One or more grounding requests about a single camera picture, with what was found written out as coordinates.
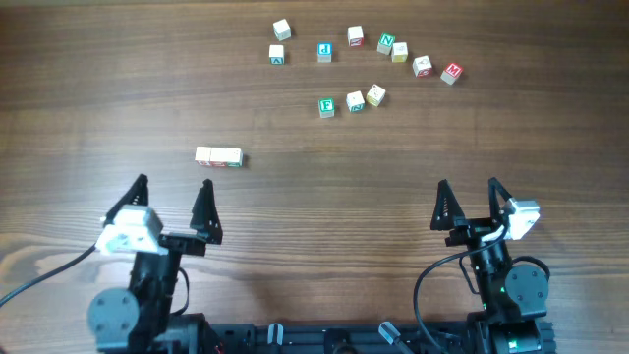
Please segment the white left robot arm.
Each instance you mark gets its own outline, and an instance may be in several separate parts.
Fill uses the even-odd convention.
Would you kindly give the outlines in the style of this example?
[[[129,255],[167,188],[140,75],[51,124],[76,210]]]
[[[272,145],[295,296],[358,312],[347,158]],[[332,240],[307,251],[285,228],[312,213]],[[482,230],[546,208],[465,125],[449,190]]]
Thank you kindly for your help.
[[[141,174],[106,213],[95,249],[103,255],[133,254],[129,285],[97,294],[87,322],[100,353],[223,353],[224,344],[203,314],[172,311],[184,256],[203,257],[222,243],[223,231],[211,180],[202,182],[192,208],[192,234],[165,233],[148,206],[148,179]]]

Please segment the red block with drawing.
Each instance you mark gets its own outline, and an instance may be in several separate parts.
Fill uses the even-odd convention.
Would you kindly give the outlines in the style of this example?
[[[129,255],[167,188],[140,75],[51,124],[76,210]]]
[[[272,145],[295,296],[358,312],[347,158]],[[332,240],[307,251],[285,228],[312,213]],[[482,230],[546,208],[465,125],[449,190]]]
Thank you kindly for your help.
[[[210,152],[209,162],[211,166],[226,167],[229,161],[229,149],[225,147],[213,147]]]

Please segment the red G block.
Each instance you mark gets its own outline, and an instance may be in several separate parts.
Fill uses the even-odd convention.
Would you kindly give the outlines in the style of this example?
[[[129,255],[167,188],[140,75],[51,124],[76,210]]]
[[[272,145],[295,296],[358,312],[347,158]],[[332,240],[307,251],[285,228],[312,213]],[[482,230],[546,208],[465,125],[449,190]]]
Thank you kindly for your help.
[[[202,166],[211,164],[211,147],[197,147],[195,154],[195,162]]]

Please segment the green Z block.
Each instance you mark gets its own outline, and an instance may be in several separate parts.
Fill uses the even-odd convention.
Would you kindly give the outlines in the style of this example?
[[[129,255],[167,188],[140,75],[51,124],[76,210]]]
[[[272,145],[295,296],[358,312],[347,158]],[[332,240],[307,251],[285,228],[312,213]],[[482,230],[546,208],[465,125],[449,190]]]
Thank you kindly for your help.
[[[242,167],[244,154],[240,148],[227,148],[225,152],[226,163],[228,167]]]

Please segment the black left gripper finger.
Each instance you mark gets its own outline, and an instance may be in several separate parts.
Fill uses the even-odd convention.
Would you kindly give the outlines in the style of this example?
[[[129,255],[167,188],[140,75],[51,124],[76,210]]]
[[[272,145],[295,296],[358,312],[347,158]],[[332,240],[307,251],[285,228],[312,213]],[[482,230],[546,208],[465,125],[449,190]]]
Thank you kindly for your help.
[[[140,174],[130,189],[120,198],[120,200],[104,215],[103,226],[113,223],[116,214],[125,205],[147,206],[148,205],[148,178]]]
[[[215,204],[213,183],[205,179],[198,192],[192,209],[190,228],[197,231],[207,244],[221,245],[223,238],[222,226]]]

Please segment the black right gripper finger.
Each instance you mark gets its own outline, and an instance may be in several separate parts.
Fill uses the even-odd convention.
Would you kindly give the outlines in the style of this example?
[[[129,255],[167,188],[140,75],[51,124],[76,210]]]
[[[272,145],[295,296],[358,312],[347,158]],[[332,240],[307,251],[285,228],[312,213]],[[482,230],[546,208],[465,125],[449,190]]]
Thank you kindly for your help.
[[[447,231],[465,224],[465,213],[458,204],[446,179],[437,186],[435,208],[430,222],[430,229]]]
[[[497,223],[502,224],[503,219],[501,216],[501,206],[498,198],[502,198],[505,202],[508,202],[512,195],[503,187],[503,185],[495,178],[492,177],[488,180],[488,199],[490,217]]]

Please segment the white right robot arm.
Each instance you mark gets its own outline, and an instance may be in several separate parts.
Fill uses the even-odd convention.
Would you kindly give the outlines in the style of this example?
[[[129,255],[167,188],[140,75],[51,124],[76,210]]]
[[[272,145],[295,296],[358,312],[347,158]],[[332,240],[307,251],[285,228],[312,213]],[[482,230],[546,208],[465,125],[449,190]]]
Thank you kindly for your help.
[[[468,345],[476,353],[548,353],[550,271],[540,260],[512,258],[509,241],[520,241],[540,218],[534,200],[517,200],[497,179],[488,181],[489,216],[468,218],[445,180],[438,183],[430,228],[447,231],[448,247],[464,246],[484,309],[468,316]]]

